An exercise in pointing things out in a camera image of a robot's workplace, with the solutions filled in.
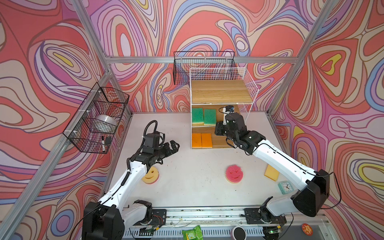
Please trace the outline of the yellow sponge green back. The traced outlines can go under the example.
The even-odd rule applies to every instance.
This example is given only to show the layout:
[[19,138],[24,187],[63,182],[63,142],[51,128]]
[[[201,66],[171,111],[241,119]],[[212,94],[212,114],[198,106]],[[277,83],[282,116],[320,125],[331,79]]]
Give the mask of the yellow sponge green back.
[[217,122],[216,110],[205,109],[204,110],[204,126],[215,126]]

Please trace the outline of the orange sponge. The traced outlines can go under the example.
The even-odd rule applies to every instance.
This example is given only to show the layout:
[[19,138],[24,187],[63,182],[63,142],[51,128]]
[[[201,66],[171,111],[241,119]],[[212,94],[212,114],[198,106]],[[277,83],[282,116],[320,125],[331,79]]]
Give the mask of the orange sponge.
[[201,138],[202,138],[202,149],[212,149],[213,148],[212,134],[201,133]]
[[202,134],[192,133],[192,149],[201,149],[201,148],[202,148]]

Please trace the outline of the white wire wooden shelf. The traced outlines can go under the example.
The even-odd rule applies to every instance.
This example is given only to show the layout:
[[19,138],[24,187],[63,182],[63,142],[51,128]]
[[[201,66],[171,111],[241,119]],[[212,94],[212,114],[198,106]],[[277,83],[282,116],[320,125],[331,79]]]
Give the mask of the white wire wooden shelf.
[[229,148],[224,136],[215,135],[215,126],[193,126],[192,108],[215,109],[217,122],[223,121],[223,107],[233,105],[235,112],[243,114],[247,119],[259,88],[246,68],[191,68],[190,76],[190,107],[191,134],[212,134],[212,149]]

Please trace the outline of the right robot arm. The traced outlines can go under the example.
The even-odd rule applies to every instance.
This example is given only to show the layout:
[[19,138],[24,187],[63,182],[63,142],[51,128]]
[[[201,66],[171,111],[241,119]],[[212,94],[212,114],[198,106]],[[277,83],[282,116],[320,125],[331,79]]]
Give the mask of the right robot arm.
[[330,195],[330,174],[314,170],[285,154],[265,136],[250,131],[244,118],[236,112],[224,111],[224,119],[216,124],[215,135],[226,137],[227,144],[252,155],[284,175],[297,189],[295,193],[274,198],[269,197],[259,208],[263,222],[275,217],[300,212],[315,217]]

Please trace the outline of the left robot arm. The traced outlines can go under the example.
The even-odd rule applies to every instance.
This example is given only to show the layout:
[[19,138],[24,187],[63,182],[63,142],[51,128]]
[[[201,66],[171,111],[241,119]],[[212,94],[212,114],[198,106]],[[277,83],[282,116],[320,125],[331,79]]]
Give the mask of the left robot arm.
[[165,134],[147,134],[139,149],[127,159],[127,169],[116,184],[98,201],[84,209],[83,240],[121,240],[125,230],[137,223],[151,224],[152,203],[136,200],[128,206],[128,200],[142,178],[155,164],[162,164],[179,151],[174,140],[165,141]]

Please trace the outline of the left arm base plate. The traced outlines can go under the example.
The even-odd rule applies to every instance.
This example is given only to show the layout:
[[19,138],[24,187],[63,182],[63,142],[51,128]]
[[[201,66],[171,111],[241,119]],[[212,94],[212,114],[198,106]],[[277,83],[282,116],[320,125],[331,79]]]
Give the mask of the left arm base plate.
[[145,218],[134,226],[162,226],[166,224],[167,210],[166,209],[152,209],[150,214],[146,214]]

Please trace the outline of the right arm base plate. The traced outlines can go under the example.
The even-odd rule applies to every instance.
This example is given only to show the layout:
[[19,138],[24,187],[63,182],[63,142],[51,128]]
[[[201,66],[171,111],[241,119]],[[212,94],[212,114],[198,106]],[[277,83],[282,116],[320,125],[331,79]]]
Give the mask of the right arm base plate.
[[245,208],[241,217],[246,218],[247,224],[284,225],[287,223],[285,215],[274,216],[267,209]]

